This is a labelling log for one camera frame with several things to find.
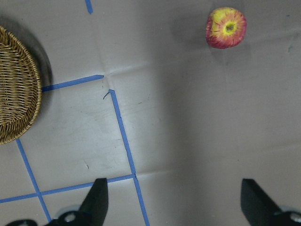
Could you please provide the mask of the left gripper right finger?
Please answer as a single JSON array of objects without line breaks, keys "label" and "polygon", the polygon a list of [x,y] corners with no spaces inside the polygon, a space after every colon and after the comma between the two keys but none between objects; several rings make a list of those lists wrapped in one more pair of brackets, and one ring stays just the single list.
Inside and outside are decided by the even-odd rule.
[{"label": "left gripper right finger", "polygon": [[300,212],[281,210],[254,179],[242,179],[240,206],[251,226],[299,226],[301,224]]}]

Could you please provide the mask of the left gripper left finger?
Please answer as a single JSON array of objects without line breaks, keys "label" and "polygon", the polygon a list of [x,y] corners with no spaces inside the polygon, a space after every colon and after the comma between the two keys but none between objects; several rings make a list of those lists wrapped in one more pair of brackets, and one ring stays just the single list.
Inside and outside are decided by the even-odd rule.
[{"label": "left gripper left finger", "polygon": [[98,178],[78,210],[63,213],[57,219],[47,223],[48,226],[102,226],[109,206],[108,182]]}]

